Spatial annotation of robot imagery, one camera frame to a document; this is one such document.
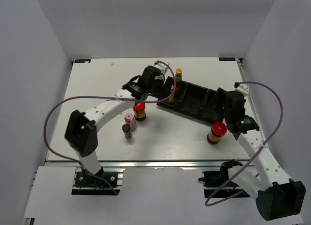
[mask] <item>spice jar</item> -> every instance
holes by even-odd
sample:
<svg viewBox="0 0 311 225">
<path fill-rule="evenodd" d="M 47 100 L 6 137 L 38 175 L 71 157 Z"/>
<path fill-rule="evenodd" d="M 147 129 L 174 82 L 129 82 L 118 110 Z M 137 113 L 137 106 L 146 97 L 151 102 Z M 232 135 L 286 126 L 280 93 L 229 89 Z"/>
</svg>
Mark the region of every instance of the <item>spice jar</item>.
<svg viewBox="0 0 311 225">
<path fill-rule="evenodd" d="M 146 105 L 144 102 L 138 103 L 133 107 L 134 117 L 137 121 L 144 121 L 146 119 L 145 108 Z"/>
<path fill-rule="evenodd" d="M 125 120 L 126 124 L 129 124 L 131 126 L 131 131 L 132 132 L 137 129 L 137 123 L 136 123 L 132 113 L 126 113 L 124 115 L 124 120 Z"/>
<path fill-rule="evenodd" d="M 129 124 L 124 124 L 122 126 L 122 131 L 124 132 L 126 139 L 131 139 L 133 137 L 131 126 Z"/>
<path fill-rule="evenodd" d="M 211 132 L 207 135 L 207 141 L 210 144 L 217 144 L 226 132 L 227 126 L 222 122 L 216 122 L 213 124 Z"/>
</svg>

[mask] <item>black organizer tray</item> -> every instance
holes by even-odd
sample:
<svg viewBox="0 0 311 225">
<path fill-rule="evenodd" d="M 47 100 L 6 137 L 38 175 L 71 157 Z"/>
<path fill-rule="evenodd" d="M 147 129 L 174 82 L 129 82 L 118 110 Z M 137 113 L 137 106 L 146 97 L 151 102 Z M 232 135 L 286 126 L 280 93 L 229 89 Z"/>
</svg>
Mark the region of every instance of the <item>black organizer tray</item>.
<svg viewBox="0 0 311 225">
<path fill-rule="evenodd" d="M 169 91 L 172 84 L 173 78 L 168 77 L 164 88 Z M 217 92 L 219 92 L 217 94 L 223 94 L 225 91 L 218 88 Z M 179 93 L 174 95 L 173 103 L 161 102 L 157 103 L 157 105 L 201 121 L 210 123 L 222 122 L 224 119 L 223 114 L 215 111 L 218 105 L 217 99 L 214 96 L 215 94 L 215 90 L 182 81 Z"/>
</svg>

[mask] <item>red lid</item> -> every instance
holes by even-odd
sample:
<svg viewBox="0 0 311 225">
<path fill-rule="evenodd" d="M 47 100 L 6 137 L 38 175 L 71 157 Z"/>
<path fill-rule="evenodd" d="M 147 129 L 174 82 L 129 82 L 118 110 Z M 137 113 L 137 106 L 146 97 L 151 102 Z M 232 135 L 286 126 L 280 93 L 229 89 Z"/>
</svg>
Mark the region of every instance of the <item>red lid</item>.
<svg viewBox="0 0 311 225">
<path fill-rule="evenodd" d="M 141 102 L 133 107 L 133 109 L 137 112 L 144 110 L 146 107 L 144 102 Z"/>
<path fill-rule="evenodd" d="M 227 126 L 222 122 L 215 122 L 212 130 L 214 134 L 222 136 L 227 132 Z"/>
</svg>

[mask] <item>white enclosure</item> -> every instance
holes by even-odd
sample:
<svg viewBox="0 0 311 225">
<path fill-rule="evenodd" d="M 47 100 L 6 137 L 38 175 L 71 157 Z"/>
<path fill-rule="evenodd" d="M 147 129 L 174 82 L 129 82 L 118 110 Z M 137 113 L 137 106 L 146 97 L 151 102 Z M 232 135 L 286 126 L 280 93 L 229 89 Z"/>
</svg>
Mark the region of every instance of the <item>white enclosure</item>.
<svg viewBox="0 0 311 225">
<path fill-rule="evenodd" d="M 70 61 L 211 56 L 244 58 L 245 80 L 265 83 L 282 98 L 283 125 L 270 146 L 293 180 L 304 183 L 301 217 L 311 224 L 311 0 L 0 0 L 0 21 L 1 224 L 23 217 L 47 153 L 44 119 L 65 96 Z M 268 135 L 277 101 L 250 88 Z"/>
</svg>

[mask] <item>white table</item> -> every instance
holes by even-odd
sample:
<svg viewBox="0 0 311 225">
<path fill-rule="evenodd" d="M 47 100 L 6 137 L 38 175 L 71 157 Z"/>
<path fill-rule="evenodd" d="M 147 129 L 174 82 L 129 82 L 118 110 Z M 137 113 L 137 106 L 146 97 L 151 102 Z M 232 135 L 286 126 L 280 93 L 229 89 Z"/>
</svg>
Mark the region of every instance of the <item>white table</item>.
<svg viewBox="0 0 311 225">
<path fill-rule="evenodd" d="M 241 81 L 237 62 L 220 62 L 213 58 L 124 58 L 92 59 L 90 63 L 74 63 L 65 98 L 77 95 L 113 96 L 122 85 L 135 75 L 141 75 L 145 67 L 156 60 L 168 62 L 173 70 L 183 69 L 183 80 L 213 90 L 221 87 L 233 90 L 234 82 Z M 85 111 L 100 104 L 101 100 L 79 99 L 63 104 L 51 147 L 57 152 L 77 158 L 76 153 L 64 138 L 65 129 L 72 111 Z M 253 116 L 246 102 L 246 113 Z M 138 122 L 133 140 L 128 142 L 121 126 L 122 115 L 116 116 L 98 133 L 96 150 L 102 161 L 196 161 L 248 159 L 244 149 L 227 133 L 220 143 L 210 145 L 206 136 L 210 126 L 181 117 L 160 108 L 146 105 L 147 119 Z M 62 160 L 49 153 L 48 161 Z"/>
</svg>

